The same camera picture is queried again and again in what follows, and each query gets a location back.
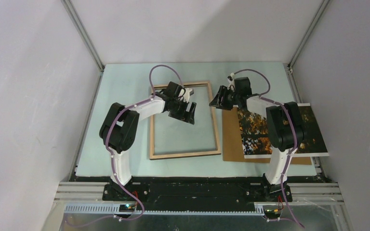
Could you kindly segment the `brown cardboard backing board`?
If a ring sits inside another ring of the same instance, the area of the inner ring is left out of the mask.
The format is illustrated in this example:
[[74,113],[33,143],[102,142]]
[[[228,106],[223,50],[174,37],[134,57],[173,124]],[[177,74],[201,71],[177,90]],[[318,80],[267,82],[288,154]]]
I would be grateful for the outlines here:
[[243,155],[237,107],[222,111],[222,157],[223,161],[236,163],[270,163],[270,158],[245,159]]

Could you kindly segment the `autumn leaves photo print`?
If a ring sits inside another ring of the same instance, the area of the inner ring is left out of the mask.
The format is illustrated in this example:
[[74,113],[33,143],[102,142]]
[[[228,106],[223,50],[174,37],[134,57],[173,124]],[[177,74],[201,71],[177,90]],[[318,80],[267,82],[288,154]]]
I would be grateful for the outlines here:
[[[328,150],[314,112],[308,103],[298,104],[306,136],[294,154],[295,157],[328,156]],[[270,158],[271,143],[266,119],[256,113],[237,109],[244,159]]]

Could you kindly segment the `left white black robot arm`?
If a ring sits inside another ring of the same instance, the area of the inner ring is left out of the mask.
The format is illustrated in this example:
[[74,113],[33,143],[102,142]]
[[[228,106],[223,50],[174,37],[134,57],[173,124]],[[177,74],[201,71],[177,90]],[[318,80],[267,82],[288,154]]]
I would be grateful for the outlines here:
[[139,122],[168,112],[169,117],[193,125],[197,106],[195,102],[190,102],[193,94],[192,88],[170,82],[167,87],[153,91],[147,99],[138,103],[129,106],[114,103],[110,106],[99,136],[110,152],[111,179],[117,183],[114,194],[120,200],[128,200],[133,194],[133,187],[127,184],[132,178],[128,150],[135,141]]

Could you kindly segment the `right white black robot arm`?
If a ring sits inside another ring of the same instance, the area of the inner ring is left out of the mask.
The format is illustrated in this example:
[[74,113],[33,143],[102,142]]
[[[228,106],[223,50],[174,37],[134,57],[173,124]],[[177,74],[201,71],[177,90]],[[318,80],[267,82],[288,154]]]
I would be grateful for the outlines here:
[[299,106],[295,102],[280,103],[254,94],[248,77],[228,76],[227,81],[228,85],[219,87],[209,106],[222,110],[238,107],[266,119],[272,154],[269,168],[263,175],[261,195],[267,201],[274,201],[280,193],[286,192],[292,156],[306,136]]

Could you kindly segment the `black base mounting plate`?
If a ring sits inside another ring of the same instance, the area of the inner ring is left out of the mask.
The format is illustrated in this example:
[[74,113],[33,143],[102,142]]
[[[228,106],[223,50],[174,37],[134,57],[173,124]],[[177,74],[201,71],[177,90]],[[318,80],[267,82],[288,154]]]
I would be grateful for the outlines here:
[[132,177],[121,188],[117,183],[106,184],[102,199],[104,201],[133,201],[138,206],[139,199],[144,206],[155,203],[159,197],[178,202],[189,197],[201,197],[212,202],[214,198],[242,199],[243,202],[291,202],[291,190],[286,185],[285,193],[267,194],[262,188],[263,177]]

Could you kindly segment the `aluminium frame rail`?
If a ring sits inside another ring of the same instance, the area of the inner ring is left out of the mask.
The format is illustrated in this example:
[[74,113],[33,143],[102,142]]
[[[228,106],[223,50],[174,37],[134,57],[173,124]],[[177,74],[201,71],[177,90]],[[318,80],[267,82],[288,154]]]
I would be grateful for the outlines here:
[[[265,209],[276,206],[275,202],[243,202],[242,199],[217,197],[212,202],[201,197],[189,197],[174,202],[172,199],[159,199],[146,205],[144,209],[133,201],[102,199],[104,183],[62,182],[59,184],[54,202],[64,203],[68,213],[112,214],[112,215],[253,215],[263,216]],[[336,183],[294,183],[291,185],[293,206],[344,205],[341,191]]]

